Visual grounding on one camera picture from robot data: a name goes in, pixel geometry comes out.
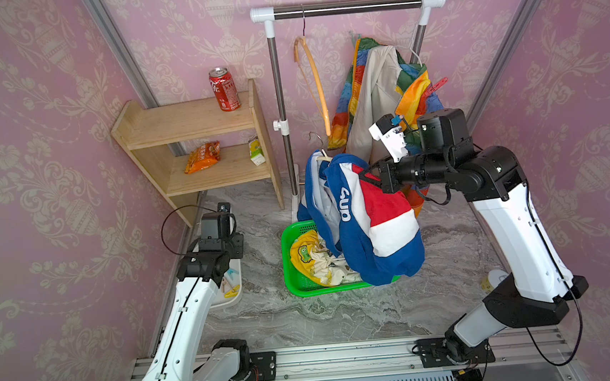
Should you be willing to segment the blue red white jacket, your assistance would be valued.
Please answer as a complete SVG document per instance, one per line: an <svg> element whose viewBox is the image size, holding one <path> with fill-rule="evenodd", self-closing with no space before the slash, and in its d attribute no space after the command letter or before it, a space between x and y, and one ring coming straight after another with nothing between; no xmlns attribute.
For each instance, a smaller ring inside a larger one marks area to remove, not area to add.
<svg viewBox="0 0 610 381"><path fill-rule="evenodd" d="M308 158L296 219L314 222L332 261L320 277L328 283L351 278L383 286L396 276L414 276L425 263L409 201L373 185L377 177L368 169L366 161L345 153L327 160L317 150Z"/></svg>

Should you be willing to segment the wooden clothes hanger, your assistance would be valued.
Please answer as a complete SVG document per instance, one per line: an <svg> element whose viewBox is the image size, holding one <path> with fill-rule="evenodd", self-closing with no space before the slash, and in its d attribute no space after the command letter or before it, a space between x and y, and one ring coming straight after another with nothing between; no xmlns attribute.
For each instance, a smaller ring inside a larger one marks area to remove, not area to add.
<svg viewBox="0 0 610 381"><path fill-rule="evenodd" d="M312 100L318 111L320 112L320 116L324 122L325 133L329 137L332 133L331 128L331 115L329 114L326 96L324 94L323 84L321 83L321 78L319 76L318 67L316 65L316 60L314 60L314 56L311 53L311 50L307 44L306 35L306 15L304 11L304 6L301 7L302 11L302 35L297 37L293 42L293 52L294 52L294 62L296 63L298 70L305 79L305 83L307 83L307 87L309 88L309 93L312 97ZM306 75L304 67L302 66L301 54L304 54L307 62L309 63L312 79L309 79Z"/></svg>
<svg viewBox="0 0 610 381"><path fill-rule="evenodd" d="M325 147L325 143L324 143L324 139L316 132L313 131L309 131L309 136L308 139L310 141L316 141L318 144L318 151L321 153L321 157L319 158L319 161L326 161L326 162L331 162L332 157L329 156L327 154L327 152L325 151L324 147Z"/></svg>

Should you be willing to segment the yellow white dinosaur jacket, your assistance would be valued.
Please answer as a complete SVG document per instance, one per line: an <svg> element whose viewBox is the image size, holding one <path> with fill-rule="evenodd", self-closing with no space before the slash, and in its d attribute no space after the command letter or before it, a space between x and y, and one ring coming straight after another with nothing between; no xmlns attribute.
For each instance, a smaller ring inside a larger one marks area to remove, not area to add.
<svg viewBox="0 0 610 381"><path fill-rule="evenodd" d="M317 286L336 287L362 282L360 274L350 268L343 255L331 253L317 230L307 231L293 241L290 259L293 267Z"/></svg>

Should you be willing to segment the teal clothespin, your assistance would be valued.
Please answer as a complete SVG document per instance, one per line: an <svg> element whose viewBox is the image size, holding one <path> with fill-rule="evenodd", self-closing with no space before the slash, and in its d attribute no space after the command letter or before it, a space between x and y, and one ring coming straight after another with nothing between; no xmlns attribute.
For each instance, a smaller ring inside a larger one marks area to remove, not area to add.
<svg viewBox="0 0 610 381"><path fill-rule="evenodd" d="M233 286L235 287L236 285L239 284L240 281L240 277L239 277L239 272L235 269L229 269L226 274L224 275L224 278Z"/></svg>

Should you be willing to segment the yellow clothespin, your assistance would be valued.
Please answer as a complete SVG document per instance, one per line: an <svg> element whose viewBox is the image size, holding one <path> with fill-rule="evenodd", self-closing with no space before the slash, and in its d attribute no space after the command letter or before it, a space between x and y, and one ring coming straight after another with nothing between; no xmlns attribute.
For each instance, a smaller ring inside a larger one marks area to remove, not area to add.
<svg viewBox="0 0 610 381"><path fill-rule="evenodd" d="M226 294L224 294L224 297L226 299L231 299L233 297L238 296L240 293L240 285L237 285L236 287L234 287L233 289L231 289L230 291L227 291Z"/></svg>

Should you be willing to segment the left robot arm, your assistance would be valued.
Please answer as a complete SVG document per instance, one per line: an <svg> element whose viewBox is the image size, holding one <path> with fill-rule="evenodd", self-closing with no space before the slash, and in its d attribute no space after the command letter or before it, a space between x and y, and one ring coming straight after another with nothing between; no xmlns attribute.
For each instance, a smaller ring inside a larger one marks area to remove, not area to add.
<svg viewBox="0 0 610 381"><path fill-rule="evenodd" d="M243 256L244 236L237 226L227 202L202 216L200 236L179 254L174 304L142 381L231 381L249 376L250 351L245 340L221 340L209 359L195 366L210 307L231 262Z"/></svg>

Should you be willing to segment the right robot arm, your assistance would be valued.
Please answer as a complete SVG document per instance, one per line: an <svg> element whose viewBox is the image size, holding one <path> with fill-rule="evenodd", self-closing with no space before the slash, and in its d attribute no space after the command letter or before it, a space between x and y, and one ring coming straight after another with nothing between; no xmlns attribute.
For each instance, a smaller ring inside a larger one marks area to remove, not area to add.
<svg viewBox="0 0 610 381"><path fill-rule="evenodd" d="M454 363L471 360L475 349L504 329L557 325L588 289L583 276L561 261L531 202L530 184L513 152L475 145L462 110L443 109L419 118L421 151L410 155L402 119L387 114L370 135L388 157L375 163L373 184L388 194L412 184L442 184L459 192L489 226L510 274L470 313L445 333L439 351Z"/></svg>

